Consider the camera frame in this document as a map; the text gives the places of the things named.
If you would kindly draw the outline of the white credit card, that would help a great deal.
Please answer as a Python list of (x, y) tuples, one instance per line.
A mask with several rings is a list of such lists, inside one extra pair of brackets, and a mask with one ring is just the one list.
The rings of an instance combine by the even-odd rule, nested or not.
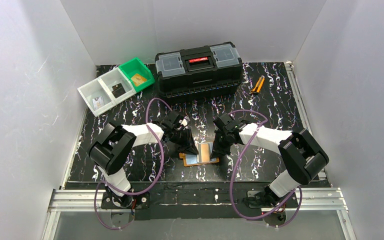
[(94, 110), (97, 111), (98, 109), (100, 109), (105, 105), (105, 102), (103, 97), (99, 96), (92, 99), (92, 104), (93, 104)]

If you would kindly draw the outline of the orange card holder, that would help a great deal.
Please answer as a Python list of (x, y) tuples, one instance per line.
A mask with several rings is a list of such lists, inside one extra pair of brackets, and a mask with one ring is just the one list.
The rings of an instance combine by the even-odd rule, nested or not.
[[(199, 149), (199, 144), (202, 144), (202, 143), (197, 143), (196, 144), (197, 150)], [(194, 154), (179, 153), (179, 157), (183, 160), (183, 165), (185, 167), (207, 165), (207, 164), (216, 164), (216, 163), (218, 163), (220, 161), (219, 158), (211, 158), (211, 162), (210, 163), (207, 163), (207, 164), (199, 163), (199, 160), (198, 160), (199, 154), (194, 155)]]

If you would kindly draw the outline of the gold credit card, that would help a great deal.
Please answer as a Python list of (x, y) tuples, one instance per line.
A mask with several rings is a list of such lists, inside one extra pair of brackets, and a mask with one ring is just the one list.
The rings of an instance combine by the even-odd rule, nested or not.
[(130, 80), (133, 82), (134, 86), (135, 87), (139, 87), (141, 86), (142, 84), (144, 84), (145, 82), (147, 82), (148, 80), (143, 77), (142, 75), (136, 73), (135, 75), (133, 75)]

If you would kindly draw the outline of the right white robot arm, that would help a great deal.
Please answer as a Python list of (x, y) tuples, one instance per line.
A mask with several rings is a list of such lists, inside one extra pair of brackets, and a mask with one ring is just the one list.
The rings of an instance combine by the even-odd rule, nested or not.
[(329, 157), (313, 135), (299, 131), (271, 129), (228, 114), (217, 117), (211, 157), (230, 155), (232, 145), (250, 144), (281, 156), (285, 171), (265, 187), (263, 198), (280, 200), (300, 185), (308, 185), (329, 163)]

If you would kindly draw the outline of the black credit card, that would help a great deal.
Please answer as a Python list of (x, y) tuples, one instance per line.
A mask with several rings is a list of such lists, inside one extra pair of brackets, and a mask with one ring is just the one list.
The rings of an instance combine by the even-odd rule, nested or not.
[(115, 98), (119, 98), (126, 93), (122, 84), (113, 85), (111, 92)]

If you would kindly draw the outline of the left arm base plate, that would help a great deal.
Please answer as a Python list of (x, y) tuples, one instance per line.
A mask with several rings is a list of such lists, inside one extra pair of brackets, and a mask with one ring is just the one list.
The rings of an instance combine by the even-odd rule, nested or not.
[(118, 196), (112, 191), (106, 191), (103, 193), (100, 203), (102, 209), (148, 209), (150, 193)]

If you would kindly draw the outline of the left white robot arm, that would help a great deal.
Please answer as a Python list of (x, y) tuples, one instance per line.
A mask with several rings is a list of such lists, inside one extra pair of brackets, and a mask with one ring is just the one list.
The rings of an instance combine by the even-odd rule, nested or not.
[(88, 156), (104, 176), (108, 188), (119, 197), (141, 195), (157, 183), (155, 178), (149, 187), (139, 192), (131, 192), (131, 184), (123, 168), (132, 148), (172, 142), (178, 145), (177, 151), (183, 154), (198, 155), (188, 118), (176, 111), (170, 111), (160, 120), (141, 125), (105, 125), (98, 138), (91, 145)]

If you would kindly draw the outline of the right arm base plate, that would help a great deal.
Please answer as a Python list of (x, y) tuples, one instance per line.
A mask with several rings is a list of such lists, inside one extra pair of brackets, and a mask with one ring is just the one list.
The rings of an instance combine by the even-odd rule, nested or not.
[[(246, 193), (246, 197), (243, 199), (244, 203), (251, 209), (269, 208), (272, 209), (279, 205), (281, 201), (286, 199), (286, 195), (279, 198), (274, 193), (266, 194), (263, 190), (250, 190)], [(299, 201), (294, 193), (280, 208), (296, 208)]]

